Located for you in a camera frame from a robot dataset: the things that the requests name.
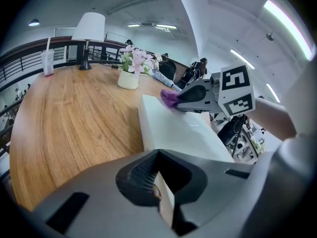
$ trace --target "white vase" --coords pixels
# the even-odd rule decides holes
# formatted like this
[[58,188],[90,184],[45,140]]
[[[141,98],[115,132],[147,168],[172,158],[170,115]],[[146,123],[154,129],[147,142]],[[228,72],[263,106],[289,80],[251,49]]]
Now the white vase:
[[138,85],[139,76],[136,76],[135,74],[126,72],[124,70],[121,71],[118,79],[118,86],[128,90],[135,90],[138,88]]

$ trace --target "air vent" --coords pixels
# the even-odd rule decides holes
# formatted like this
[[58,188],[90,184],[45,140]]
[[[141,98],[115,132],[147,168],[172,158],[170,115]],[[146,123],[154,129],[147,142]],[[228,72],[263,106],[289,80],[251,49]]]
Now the air vent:
[[142,22],[141,25],[142,26],[156,26],[156,23],[153,23],[153,22]]

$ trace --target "ceiling light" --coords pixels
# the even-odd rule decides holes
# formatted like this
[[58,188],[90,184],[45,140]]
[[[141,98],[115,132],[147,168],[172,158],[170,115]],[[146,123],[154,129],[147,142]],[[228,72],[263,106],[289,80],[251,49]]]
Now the ceiling light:
[[157,24],[158,27],[165,27],[165,28],[171,28],[171,29],[177,29],[176,26],[169,26],[169,25],[159,25]]
[[281,23],[290,31],[293,35],[295,40],[297,41],[298,45],[301,47],[302,51],[304,52],[306,58],[308,60],[312,59],[312,51],[309,48],[306,40],[304,39],[301,32],[298,30],[296,25],[292,22],[292,20],[279,8],[277,7],[272,1],[268,0],[264,8],[271,12]]
[[31,20],[31,22],[29,23],[29,26],[37,26],[39,25],[39,20],[37,18]]
[[272,94],[274,95],[275,99],[277,100],[277,102],[280,103],[278,96],[276,95],[276,93],[274,92],[274,90],[272,89],[272,87],[270,86],[270,84],[266,84],[267,87],[269,88],[269,90],[272,92]]
[[247,60],[245,60],[244,57],[242,57],[241,55],[239,55],[237,52],[235,52],[234,50],[230,50],[231,53],[235,54],[238,58],[240,58],[243,62],[247,63],[249,67],[251,67],[251,69],[254,69],[254,66],[252,64],[250,64]]

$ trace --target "pink flower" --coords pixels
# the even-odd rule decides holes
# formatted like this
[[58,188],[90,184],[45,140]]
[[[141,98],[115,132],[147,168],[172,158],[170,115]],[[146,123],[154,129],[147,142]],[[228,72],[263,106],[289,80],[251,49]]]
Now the pink flower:
[[133,46],[133,45],[128,45],[128,46],[126,46],[126,48],[120,49],[120,52],[131,52],[131,51],[133,51],[134,49],[135,49],[135,46]]
[[142,51],[139,49],[132,50],[133,59],[134,58],[142,58]]
[[141,51],[141,56],[145,59],[148,58],[148,54],[144,50]]
[[144,68],[141,65],[144,59],[139,56],[133,56],[132,65],[129,66],[128,72],[134,72],[135,75],[139,76],[141,72],[144,72]]

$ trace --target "chair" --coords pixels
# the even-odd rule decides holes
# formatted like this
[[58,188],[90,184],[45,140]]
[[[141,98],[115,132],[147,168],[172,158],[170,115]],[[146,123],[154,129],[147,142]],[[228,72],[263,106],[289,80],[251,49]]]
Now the chair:
[[159,71],[170,80],[174,80],[176,65],[174,62],[167,60],[159,63]]

